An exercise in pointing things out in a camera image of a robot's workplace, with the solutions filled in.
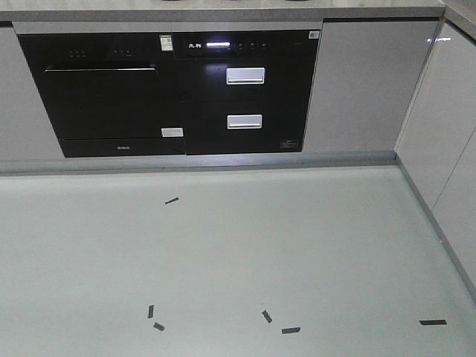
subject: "glossy cabinet door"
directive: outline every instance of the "glossy cabinet door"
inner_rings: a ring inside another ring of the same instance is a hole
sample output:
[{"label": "glossy cabinet door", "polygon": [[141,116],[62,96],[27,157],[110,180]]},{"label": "glossy cabinet door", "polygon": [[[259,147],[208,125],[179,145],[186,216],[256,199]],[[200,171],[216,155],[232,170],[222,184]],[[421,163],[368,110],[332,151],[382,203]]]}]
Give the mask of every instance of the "glossy cabinet door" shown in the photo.
[{"label": "glossy cabinet door", "polygon": [[393,150],[436,27],[325,22],[303,151]]},{"label": "glossy cabinet door", "polygon": [[445,24],[396,151],[432,209],[476,126],[476,46]]},{"label": "glossy cabinet door", "polygon": [[[473,97],[473,103],[476,103],[476,96]],[[433,214],[469,278],[473,284],[476,283],[476,137],[474,133],[438,199]]]},{"label": "glossy cabinet door", "polygon": [[63,159],[12,28],[0,28],[0,64],[0,160]]}]

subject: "silver handle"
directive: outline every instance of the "silver handle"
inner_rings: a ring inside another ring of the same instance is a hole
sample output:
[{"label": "silver handle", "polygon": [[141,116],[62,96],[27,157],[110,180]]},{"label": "silver handle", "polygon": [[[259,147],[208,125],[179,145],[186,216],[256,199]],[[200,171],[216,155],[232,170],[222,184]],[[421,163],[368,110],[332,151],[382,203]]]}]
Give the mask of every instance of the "silver handle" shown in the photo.
[{"label": "silver handle", "polygon": [[264,67],[226,68],[226,84],[265,84],[265,72]]},{"label": "silver handle", "polygon": [[261,114],[228,115],[227,129],[261,129],[263,116]]},{"label": "silver handle", "polygon": [[255,123],[255,124],[230,124],[228,125],[229,129],[248,129],[248,128],[260,128],[261,124]]},{"label": "silver handle", "polygon": [[157,68],[72,68],[72,69],[54,69],[46,68],[44,72],[100,72],[100,71],[157,71]]},{"label": "silver handle", "polygon": [[240,84],[264,83],[264,78],[239,78],[239,79],[228,78],[228,83],[240,83]]}]

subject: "floor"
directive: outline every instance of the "floor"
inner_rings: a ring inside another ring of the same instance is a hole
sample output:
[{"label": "floor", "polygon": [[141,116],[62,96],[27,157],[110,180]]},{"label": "floor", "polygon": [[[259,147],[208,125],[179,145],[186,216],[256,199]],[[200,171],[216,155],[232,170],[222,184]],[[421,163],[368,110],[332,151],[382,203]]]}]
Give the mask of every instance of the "floor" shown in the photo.
[{"label": "floor", "polygon": [[475,357],[397,167],[4,176],[0,246],[2,357]]}]

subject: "built-in dishwasher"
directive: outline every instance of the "built-in dishwasher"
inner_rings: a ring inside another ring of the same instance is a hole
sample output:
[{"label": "built-in dishwasher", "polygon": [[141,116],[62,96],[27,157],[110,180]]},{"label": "built-in dishwasher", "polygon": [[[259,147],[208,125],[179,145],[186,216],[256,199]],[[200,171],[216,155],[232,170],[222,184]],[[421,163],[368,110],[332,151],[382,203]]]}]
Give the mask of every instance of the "built-in dishwasher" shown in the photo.
[{"label": "built-in dishwasher", "polygon": [[301,151],[319,34],[174,33],[187,154]]},{"label": "built-in dishwasher", "polygon": [[299,152],[319,30],[20,34],[65,157]]},{"label": "built-in dishwasher", "polygon": [[185,154],[170,34],[19,41],[65,157]]}]

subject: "debris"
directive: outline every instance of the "debris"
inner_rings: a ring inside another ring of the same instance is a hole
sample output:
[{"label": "debris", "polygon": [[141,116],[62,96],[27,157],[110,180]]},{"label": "debris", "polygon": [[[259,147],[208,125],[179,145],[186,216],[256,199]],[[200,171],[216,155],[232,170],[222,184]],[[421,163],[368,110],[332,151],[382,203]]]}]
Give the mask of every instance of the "debris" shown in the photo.
[{"label": "debris", "polygon": [[269,313],[266,310],[261,313],[263,314],[265,319],[268,321],[268,324],[270,324],[273,321],[273,319],[271,318],[271,316],[269,316]]},{"label": "debris", "polygon": [[178,200],[179,200],[179,198],[175,197],[174,199],[171,199],[170,201],[165,202],[165,204],[168,205],[169,203],[172,203],[172,202],[175,202],[175,201],[178,201]]},{"label": "debris", "polygon": [[296,333],[296,332],[299,332],[299,331],[300,331],[300,327],[291,327],[290,329],[282,329],[281,330],[283,335],[285,335],[286,333]]},{"label": "debris", "polygon": [[159,331],[164,331],[165,330],[165,327],[160,325],[160,324],[157,324],[156,322],[154,323],[154,327],[156,329],[158,329]]},{"label": "debris", "polygon": [[446,320],[420,320],[423,326],[446,325]]},{"label": "debris", "polygon": [[147,315],[147,318],[153,318],[154,317],[154,306],[150,305],[149,306],[149,314]]}]

